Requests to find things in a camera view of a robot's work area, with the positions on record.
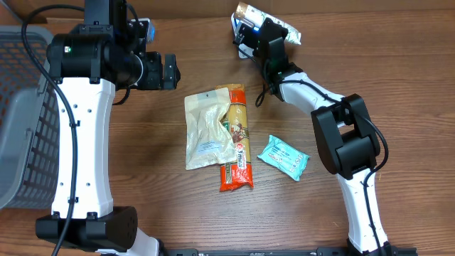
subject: white sticker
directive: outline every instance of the white sticker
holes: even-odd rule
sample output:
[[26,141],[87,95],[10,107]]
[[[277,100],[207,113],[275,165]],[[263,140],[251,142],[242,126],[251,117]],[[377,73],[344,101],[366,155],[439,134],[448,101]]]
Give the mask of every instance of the white sticker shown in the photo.
[[237,144],[235,151],[237,152],[237,168],[245,170],[247,168],[247,154],[243,144]]
[[197,148],[198,148],[198,154],[212,153],[214,151],[220,151],[221,143],[215,142],[215,141],[204,142],[204,143],[198,144]]

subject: gray plastic basket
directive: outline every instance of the gray plastic basket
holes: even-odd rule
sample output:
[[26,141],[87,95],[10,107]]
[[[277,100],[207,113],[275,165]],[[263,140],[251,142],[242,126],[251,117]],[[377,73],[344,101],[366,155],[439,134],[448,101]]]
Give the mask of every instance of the gray plastic basket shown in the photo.
[[[46,61],[52,34],[30,26],[28,41]],[[33,65],[19,26],[0,26],[0,208],[49,208],[58,180],[55,93]]]

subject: light blue snack package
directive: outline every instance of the light blue snack package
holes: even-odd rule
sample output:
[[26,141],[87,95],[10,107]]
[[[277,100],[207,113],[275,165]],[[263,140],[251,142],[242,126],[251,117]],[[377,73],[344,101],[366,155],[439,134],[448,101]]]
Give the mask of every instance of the light blue snack package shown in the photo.
[[268,145],[257,157],[277,167],[295,181],[300,181],[300,175],[304,172],[306,162],[310,158],[273,135],[269,136]]

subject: clear plastic bag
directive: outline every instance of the clear plastic bag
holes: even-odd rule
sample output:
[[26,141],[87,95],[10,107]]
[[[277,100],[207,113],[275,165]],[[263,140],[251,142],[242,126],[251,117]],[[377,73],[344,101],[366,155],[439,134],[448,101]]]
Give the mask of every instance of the clear plastic bag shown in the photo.
[[232,137],[220,122],[229,106],[227,88],[185,97],[187,170],[236,159]]

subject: wooden table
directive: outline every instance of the wooden table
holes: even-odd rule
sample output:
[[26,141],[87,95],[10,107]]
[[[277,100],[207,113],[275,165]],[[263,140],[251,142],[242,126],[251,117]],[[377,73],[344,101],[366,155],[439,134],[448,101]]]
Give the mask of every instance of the wooden table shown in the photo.
[[[291,60],[329,90],[363,96],[387,138],[390,160],[377,175],[376,193],[390,242],[418,247],[420,255],[455,255],[455,10],[281,18],[302,32],[302,46],[287,46]],[[343,197],[318,157],[310,118],[272,96],[254,107],[262,82],[249,60],[238,59],[229,19],[155,24],[148,50],[175,53],[182,80],[176,91],[134,91],[113,107],[114,204],[134,206],[139,227],[169,248],[344,246]],[[72,26],[47,28],[66,33]],[[185,170],[183,98],[232,82],[247,86],[255,188],[220,193],[218,166]],[[269,134],[312,156],[300,182],[257,159]],[[0,253],[49,255],[53,245],[34,230],[35,219],[48,213],[2,210]]]

